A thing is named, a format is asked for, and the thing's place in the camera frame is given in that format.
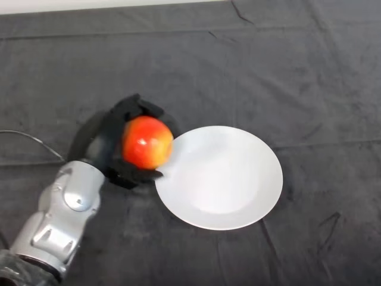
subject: white plate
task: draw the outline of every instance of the white plate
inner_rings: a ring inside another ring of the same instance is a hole
[[[282,191],[282,168],[274,152],[246,131],[208,126],[173,142],[170,160],[158,168],[160,199],[191,225],[228,230],[264,217]]]

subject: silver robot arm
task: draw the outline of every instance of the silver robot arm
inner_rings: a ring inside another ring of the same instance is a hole
[[[166,120],[161,108],[137,94],[89,119],[71,144],[68,163],[40,196],[38,211],[10,250],[0,250],[1,286],[56,286],[67,274],[86,224],[99,209],[105,179],[131,189],[163,175],[123,161],[114,164],[126,122],[140,115],[159,118],[175,137],[180,135],[171,117]]]
[[[100,205],[105,176],[82,161],[63,166],[40,196],[38,211],[24,225],[10,249],[27,261],[38,261],[63,279],[79,248],[87,222]]]

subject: black cable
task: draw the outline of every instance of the black cable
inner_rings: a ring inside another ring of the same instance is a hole
[[[17,130],[0,130],[0,134],[5,134],[5,133],[8,133],[8,134],[19,134],[19,135],[23,135],[29,139],[32,139],[34,141],[36,141],[37,143],[41,144],[45,149],[47,149],[50,153],[52,153],[54,156],[58,157],[62,162],[65,162],[65,159],[64,157],[62,157],[58,152],[56,152],[53,148],[49,147],[48,145],[46,145],[44,142],[42,142],[40,139],[34,137],[34,136],[31,136],[29,135],[28,133],[24,133],[22,131],[17,131]]]

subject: table surface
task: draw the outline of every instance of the table surface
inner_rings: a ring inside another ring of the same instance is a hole
[[[234,231],[172,215],[153,186],[112,185],[64,285],[380,285],[381,2],[256,0],[0,16],[0,129],[65,154],[94,112],[139,92],[184,131],[241,128],[284,175]],[[59,162],[1,135],[12,241]]]

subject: red apple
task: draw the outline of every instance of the red apple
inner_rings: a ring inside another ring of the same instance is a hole
[[[160,120],[139,116],[126,126],[122,142],[123,160],[142,169],[156,169],[172,152],[173,135]]]

